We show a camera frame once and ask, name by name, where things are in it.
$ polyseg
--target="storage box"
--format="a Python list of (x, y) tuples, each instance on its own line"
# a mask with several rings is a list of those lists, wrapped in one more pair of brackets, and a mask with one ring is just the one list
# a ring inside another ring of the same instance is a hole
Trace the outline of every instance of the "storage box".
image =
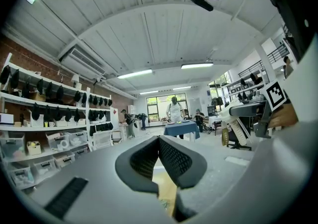
[(40, 95), (38, 92), (30, 93), (30, 99), (36, 100), (36, 101), (46, 101), (45, 94)]
[(69, 135), (62, 132), (50, 132), (46, 133), (50, 149), (52, 151), (66, 150), (70, 147)]
[(40, 115), (39, 119), (34, 120), (32, 118), (32, 113), (30, 114), (30, 124), (31, 127), (44, 127), (44, 115)]
[(41, 145), (39, 141), (26, 142), (26, 147), (30, 155), (41, 154)]
[(81, 156), (85, 155), (86, 153), (88, 153), (87, 151), (87, 147), (86, 146), (82, 146), (76, 149), (72, 150), (72, 153), (74, 153), (75, 155), (75, 159), (80, 158)]
[(14, 162), (8, 165), (8, 172), (19, 189), (31, 187), (34, 184), (34, 178), (29, 165)]
[(54, 159), (50, 156), (35, 161), (34, 166), (39, 175), (44, 175), (47, 172), (57, 170)]
[(76, 121), (74, 121), (74, 116), (72, 116), (67, 123), (68, 123), (68, 126), (76, 126), (77, 125)]
[(0, 138), (1, 149), (5, 157), (25, 156), (25, 134), (22, 132), (6, 131)]
[(75, 161), (75, 155), (71, 151), (55, 154), (53, 158), (58, 168), (63, 168)]
[(79, 146), (87, 142), (87, 132), (83, 130), (68, 130), (65, 134), (69, 136), (71, 146)]
[(54, 120), (54, 124), (56, 127), (66, 127), (68, 125), (67, 121), (65, 121), (65, 116), (62, 116), (60, 121)]
[(0, 113), (0, 124), (14, 124), (13, 115)]
[(79, 119), (78, 125), (85, 125), (86, 124), (86, 119)]

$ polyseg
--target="brick wall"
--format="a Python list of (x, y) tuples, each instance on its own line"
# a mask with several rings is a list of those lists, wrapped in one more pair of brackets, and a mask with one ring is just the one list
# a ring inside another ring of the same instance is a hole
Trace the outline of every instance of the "brick wall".
[[(10, 62), (15, 65), (18, 65), (26, 70), (39, 71), (41, 75), (50, 78), (54, 81), (60, 81), (61, 76), (58, 75), (58, 71), (64, 75), (63, 83), (66, 85), (73, 86), (71, 79), (73, 74), (60, 69), (58, 66), (50, 63), (49, 61), (37, 56), (36, 54), (30, 52), (19, 44), (15, 43), (11, 39), (0, 35), (0, 68), (2, 70), (5, 60), (9, 53), (12, 53)], [(118, 108), (119, 111), (119, 120), (123, 120), (123, 116), (120, 113), (122, 109), (127, 109), (128, 105), (133, 105), (133, 100), (122, 95), (119, 95), (115, 92), (107, 90), (99, 86), (93, 86), (92, 83), (81, 80), (82, 89), (86, 90), (87, 87), (90, 87), (92, 93), (109, 97), (111, 95), (114, 108)]]

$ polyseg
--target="desk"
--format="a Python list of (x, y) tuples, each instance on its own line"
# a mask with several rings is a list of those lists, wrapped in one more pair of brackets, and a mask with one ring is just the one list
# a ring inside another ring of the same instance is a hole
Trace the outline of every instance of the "desk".
[(192, 121), (187, 123), (175, 123), (172, 125), (167, 124), (163, 134), (167, 136), (178, 136), (187, 133), (190, 134), (190, 141), (192, 142), (195, 141), (192, 133), (195, 133), (195, 139), (200, 137), (199, 128), (197, 124)]
[(209, 117), (209, 127), (212, 127), (212, 129), (214, 128), (214, 122), (221, 122), (222, 118), (220, 115), (216, 115), (216, 116), (210, 116)]

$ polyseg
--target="plastic storage bin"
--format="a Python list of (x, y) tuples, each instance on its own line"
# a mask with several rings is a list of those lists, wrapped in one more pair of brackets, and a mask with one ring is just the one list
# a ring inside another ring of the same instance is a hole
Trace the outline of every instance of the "plastic storage bin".
[(44, 175), (45, 173), (50, 171), (57, 171), (54, 159), (50, 156), (41, 158), (38, 161), (34, 162), (34, 166), (39, 175)]
[(87, 142), (87, 132), (84, 130), (68, 130), (65, 134), (69, 136), (70, 145), (73, 147)]
[(69, 135), (62, 132), (46, 133), (52, 151), (67, 150), (70, 148)]
[(75, 159), (80, 158), (81, 156), (85, 155), (86, 153), (88, 153), (87, 147), (86, 146), (82, 146), (76, 149), (72, 150), (72, 153), (74, 153), (75, 155)]
[(60, 121), (55, 121), (55, 126), (56, 127), (66, 127), (68, 125), (67, 121), (65, 121), (65, 116), (62, 116), (62, 118), (60, 119)]
[(32, 118), (32, 113), (30, 114), (30, 124), (31, 127), (44, 127), (44, 115), (40, 115), (39, 119), (34, 120)]
[(53, 155), (53, 158), (56, 166), (63, 168), (75, 161), (75, 154), (71, 151), (66, 151)]
[(8, 172), (18, 189), (34, 185), (34, 178), (29, 165), (14, 162), (8, 165)]
[(25, 134), (22, 132), (3, 132), (0, 138), (1, 149), (5, 157), (23, 157), (25, 156)]
[(76, 121), (74, 121), (74, 116), (72, 116), (67, 123), (68, 123), (68, 126), (76, 126), (77, 125)]

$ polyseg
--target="white wooden ceiling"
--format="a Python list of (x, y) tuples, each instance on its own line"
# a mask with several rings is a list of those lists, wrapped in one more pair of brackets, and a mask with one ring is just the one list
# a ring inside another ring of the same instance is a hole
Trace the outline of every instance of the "white wooden ceiling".
[[(197, 85), (220, 76), (249, 54), (255, 38), (266, 39), (280, 27), (269, 0), (209, 2), (213, 12), (189, 0), (36, 0), (33, 5), (19, 0), (3, 32), (56, 61), (78, 44), (100, 61), (107, 78), (155, 71), (108, 80), (130, 93)], [(211, 68), (180, 69), (208, 58), (215, 63)]]

